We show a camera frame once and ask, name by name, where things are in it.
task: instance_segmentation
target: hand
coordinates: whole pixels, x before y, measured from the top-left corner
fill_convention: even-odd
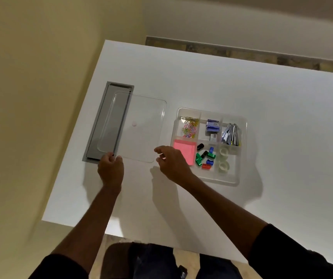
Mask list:
[[[154,151],[160,154],[156,161],[159,163],[160,171],[169,180],[184,187],[195,178],[180,150],[171,146],[159,146]]]
[[[98,174],[104,187],[119,194],[124,177],[124,164],[121,156],[118,155],[115,158],[113,154],[113,152],[108,152],[101,158],[98,164]]]

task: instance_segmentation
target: transparent plastic lid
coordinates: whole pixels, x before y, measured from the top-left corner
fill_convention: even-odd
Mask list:
[[[98,150],[152,163],[166,106],[164,100],[117,92],[98,141]]]

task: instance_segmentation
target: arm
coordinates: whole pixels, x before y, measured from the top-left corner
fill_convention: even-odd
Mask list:
[[[179,150],[155,148],[156,161],[170,180],[187,190],[203,206],[236,248],[249,258],[251,247],[267,223],[207,186],[192,172]]]
[[[160,146],[155,152],[161,172],[196,198],[263,279],[333,278],[333,264],[207,186],[179,150]]]
[[[116,198],[121,191],[124,175],[124,165],[121,156],[117,156],[115,159],[111,152],[104,155],[98,164],[98,174],[102,179],[103,187],[79,223],[51,253],[51,256],[54,256],[52,257],[54,261],[63,260],[69,264],[78,264],[88,274],[102,243],[104,231]],[[53,266],[57,265],[61,269],[69,269],[68,267],[62,267],[68,266],[68,264],[60,265],[56,262],[48,262],[44,265],[44,260],[30,278],[43,277],[42,273],[49,276],[49,274],[55,272],[52,270],[54,269]]]

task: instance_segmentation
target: person's left arm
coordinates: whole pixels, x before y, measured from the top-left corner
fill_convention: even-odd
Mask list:
[[[30,278],[44,278],[56,273],[85,278],[93,266],[113,207],[121,191],[123,160],[113,153],[104,155],[98,164],[103,187],[79,223],[47,256]]]

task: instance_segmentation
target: person's right arm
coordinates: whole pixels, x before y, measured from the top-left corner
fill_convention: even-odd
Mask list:
[[[226,199],[192,172],[181,151],[170,146],[155,148],[156,161],[170,180],[190,192],[231,242],[262,276],[269,278],[326,278],[333,264],[308,251],[283,232]]]

